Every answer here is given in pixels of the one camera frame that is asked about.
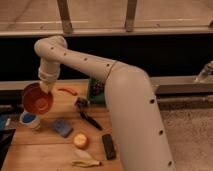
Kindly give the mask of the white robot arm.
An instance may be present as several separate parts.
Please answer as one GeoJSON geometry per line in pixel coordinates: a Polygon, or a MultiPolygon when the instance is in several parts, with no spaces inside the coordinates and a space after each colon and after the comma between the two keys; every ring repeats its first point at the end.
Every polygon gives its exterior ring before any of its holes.
{"type": "Polygon", "coordinates": [[[38,75],[48,92],[62,64],[105,84],[109,111],[124,171],[176,171],[157,99],[148,74],[135,66],[67,48],[61,36],[38,40],[38,75]]]}

